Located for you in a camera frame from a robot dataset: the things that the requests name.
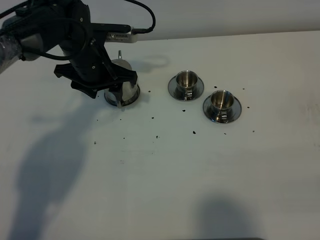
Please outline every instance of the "black cable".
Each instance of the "black cable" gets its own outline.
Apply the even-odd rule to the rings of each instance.
[[[152,26],[145,29],[145,28],[134,28],[131,32],[133,34],[148,34],[150,32],[152,32],[156,26],[156,16],[154,14],[154,12],[146,5],[144,5],[143,3],[141,2],[138,2],[136,0],[125,0],[129,3],[132,3],[132,4],[136,4],[144,9],[146,9],[150,14],[151,14],[151,17],[152,17]]]
[[[84,32],[84,41],[83,41],[83,45],[82,45],[82,47],[81,47],[81,49],[79,51],[77,51],[76,53],[73,53],[71,55],[68,55],[68,56],[56,56],[56,55],[52,55],[52,54],[49,54],[49,53],[45,53],[45,52],[40,51],[40,50],[35,49],[35,48],[26,47],[26,46],[22,46],[22,51],[23,52],[27,52],[27,53],[36,54],[36,55],[39,55],[39,56],[42,56],[42,57],[45,57],[45,58],[48,58],[48,59],[59,60],[59,61],[71,60],[71,59],[74,59],[77,56],[79,56],[84,51],[84,49],[86,48],[86,46],[89,43],[89,34],[87,32],[87,29],[82,25],[81,22],[79,22],[77,20],[74,20],[72,18],[56,18],[56,19],[53,19],[53,20],[48,20],[48,21],[43,22],[40,25],[37,25],[36,27],[41,27],[43,25],[47,25],[47,24],[50,24],[50,23],[56,23],[56,22],[70,22],[70,23],[73,23],[73,24],[77,24],[79,27],[81,27],[81,29]]]
[[[19,3],[18,5],[15,5],[14,7],[0,13],[0,19],[4,18],[5,16],[8,16],[9,14],[13,13],[15,10],[17,10],[18,8],[22,8],[26,5],[28,5],[29,1],[24,1],[22,3]]]

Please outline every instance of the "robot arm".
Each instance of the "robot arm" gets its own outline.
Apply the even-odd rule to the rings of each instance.
[[[91,23],[89,7],[80,0],[29,0],[1,13],[0,18],[13,11],[16,16],[7,19],[0,30],[0,73],[18,59],[33,61],[43,56],[69,60],[68,64],[56,66],[55,75],[70,79],[73,89],[91,98],[110,87],[121,91],[124,82],[135,85],[137,73],[112,63],[104,43],[136,42],[137,34],[153,30],[155,16],[142,3],[126,1],[147,9],[152,27],[134,29],[129,25]],[[64,56],[46,53],[57,45]]]

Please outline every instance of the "white tabletop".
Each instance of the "white tabletop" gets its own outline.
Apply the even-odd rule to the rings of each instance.
[[[105,46],[138,72],[129,107],[45,58],[0,76],[0,239],[320,239],[320,31]],[[199,99],[169,95],[182,70]],[[237,121],[205,117],[215,90]]]

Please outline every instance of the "white wall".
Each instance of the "white wall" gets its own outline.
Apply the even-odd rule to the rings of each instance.
[[[22,0],[0,3],[5,10]],[[320,0],[140,0],[155,13],[154,32],[140,40],[320,29]],[[83,0],[93,22],[149,27],[143,8],[123,0]]]

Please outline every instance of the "plastic wrap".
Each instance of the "plastic wrap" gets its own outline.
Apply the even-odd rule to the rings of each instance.
[[[0,74],[22,56],[22,49],[14,36],[0,36]]]

